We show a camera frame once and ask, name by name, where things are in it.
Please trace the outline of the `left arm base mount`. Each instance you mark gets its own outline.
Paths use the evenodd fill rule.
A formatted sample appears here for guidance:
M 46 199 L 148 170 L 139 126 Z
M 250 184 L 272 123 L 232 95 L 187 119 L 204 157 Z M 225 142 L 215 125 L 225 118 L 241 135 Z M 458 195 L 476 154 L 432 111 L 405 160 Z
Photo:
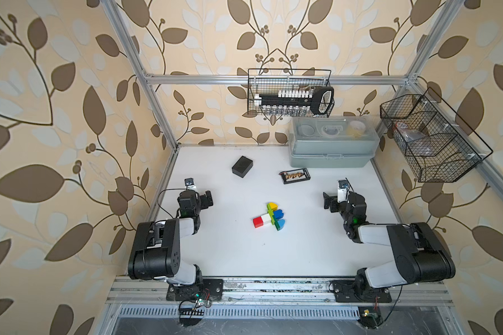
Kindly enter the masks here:
M 222 300 L 224 281 L 222 279 L 201 279 L 192 285 L 170 284 L 166 293 L 166 300 L 170 302 L 182 302 L 189 300 L 210 300 L 218 302 Z

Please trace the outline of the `lime lego brick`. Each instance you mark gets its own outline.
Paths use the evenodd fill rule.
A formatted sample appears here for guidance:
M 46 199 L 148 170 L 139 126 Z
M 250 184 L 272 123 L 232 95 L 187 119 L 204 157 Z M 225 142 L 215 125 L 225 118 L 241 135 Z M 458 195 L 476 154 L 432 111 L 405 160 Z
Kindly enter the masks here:
M 274 211 L 272 209 L 268 210 L 268 216 L 272 225 L 275 225 Z

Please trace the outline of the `dark blue lego brick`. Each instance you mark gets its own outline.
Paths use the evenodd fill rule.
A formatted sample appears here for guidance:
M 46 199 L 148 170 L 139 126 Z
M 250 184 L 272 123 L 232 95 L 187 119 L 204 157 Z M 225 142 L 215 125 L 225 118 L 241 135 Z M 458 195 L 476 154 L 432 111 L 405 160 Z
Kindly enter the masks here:
M 275 220 L 280 220 L 284 217 L 284 212 L 281 209 L 278 209 L 273 212 L 273 217 L 275 218 Z

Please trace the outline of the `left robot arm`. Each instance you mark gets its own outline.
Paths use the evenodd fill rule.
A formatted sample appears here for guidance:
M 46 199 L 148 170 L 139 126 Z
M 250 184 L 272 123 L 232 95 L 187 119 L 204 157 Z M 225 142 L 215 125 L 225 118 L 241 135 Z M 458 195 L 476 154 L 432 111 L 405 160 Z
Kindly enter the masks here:
M 182 260 L 180 242 L 195 235 L 201 226 L 200 213 L 213 205 L 212 194 L 182 191 L 175 218 L 140 223 L 127 265 L 130 279 L 164 280 L 174 286 L 203 282 L 201 270 Z

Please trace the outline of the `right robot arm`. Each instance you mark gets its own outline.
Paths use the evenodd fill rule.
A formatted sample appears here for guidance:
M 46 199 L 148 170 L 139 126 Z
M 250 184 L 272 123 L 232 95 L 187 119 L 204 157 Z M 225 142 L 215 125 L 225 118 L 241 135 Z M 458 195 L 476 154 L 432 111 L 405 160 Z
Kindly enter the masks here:
M 342 217 L 350 240 L 356 244 L 390 247 L 393 253 L 392 261 L 359 269 L 353 282 L 355 289 L 364 292 L 454 278 L 454 261 L 427 223 L 370 223 L 365 198 L 353 191 L 349 191 L 344 200 L 327 193 L 323 199 L 324 209 Z

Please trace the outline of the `light blue lego brick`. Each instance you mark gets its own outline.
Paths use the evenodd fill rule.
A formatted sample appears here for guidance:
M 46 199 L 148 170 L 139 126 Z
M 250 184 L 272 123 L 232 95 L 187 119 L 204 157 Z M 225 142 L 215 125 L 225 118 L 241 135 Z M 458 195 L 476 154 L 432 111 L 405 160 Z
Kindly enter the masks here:
M 285 225 L 285 220 L 284 219 L 276 220 L 275 223 L 274 223 L 274 225 L 276 227 L 276 230 L 280 231 L 280 230 L 282 230 L 282 228 Z

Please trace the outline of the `white lego brick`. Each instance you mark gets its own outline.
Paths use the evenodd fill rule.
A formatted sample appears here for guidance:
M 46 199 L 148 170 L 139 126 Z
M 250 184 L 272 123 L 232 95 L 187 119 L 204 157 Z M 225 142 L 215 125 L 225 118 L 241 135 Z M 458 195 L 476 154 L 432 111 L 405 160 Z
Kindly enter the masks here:
M 272 221 L 271 216 L 269 214 L 262 215 L 261 216 L 261 220 L 262 220 L 264 226 L 268 225 L 268 224 L 271 224 L 271 221 Z

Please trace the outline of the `yellow lego brick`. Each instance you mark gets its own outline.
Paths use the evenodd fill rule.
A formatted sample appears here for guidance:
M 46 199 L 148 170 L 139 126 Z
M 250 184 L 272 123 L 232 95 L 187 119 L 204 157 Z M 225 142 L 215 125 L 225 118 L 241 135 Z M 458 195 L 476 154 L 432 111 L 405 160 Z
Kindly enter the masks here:
M 277 205 L 277 204 L 275 204 L 274 202 L 269 202 L 269 203 L 267 204 L 267 208 L 268 208 L 269 210 L 276 211 L 276 210 L 278 210 L 278 205 Z

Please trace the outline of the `red lego brick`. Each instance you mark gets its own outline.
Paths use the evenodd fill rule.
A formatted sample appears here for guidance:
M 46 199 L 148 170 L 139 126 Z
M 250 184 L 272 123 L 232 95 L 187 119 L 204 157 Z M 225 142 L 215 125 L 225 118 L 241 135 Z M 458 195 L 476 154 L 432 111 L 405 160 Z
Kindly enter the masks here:
M 254 218 L 252 220 L 252 222 L 253 222 L 255 228 L 259 228 L 259 227 L 264 226 L 264 220 L 261 216 Z

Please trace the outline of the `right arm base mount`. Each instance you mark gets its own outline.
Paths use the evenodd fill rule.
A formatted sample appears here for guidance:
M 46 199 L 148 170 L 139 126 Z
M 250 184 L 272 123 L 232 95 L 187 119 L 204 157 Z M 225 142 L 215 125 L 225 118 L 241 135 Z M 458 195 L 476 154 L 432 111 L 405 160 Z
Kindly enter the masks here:
M 391 303 L 391 295 L 385 288 L 372 288 L 350 280 L 334 280 L 331 292 L 337 303 Z

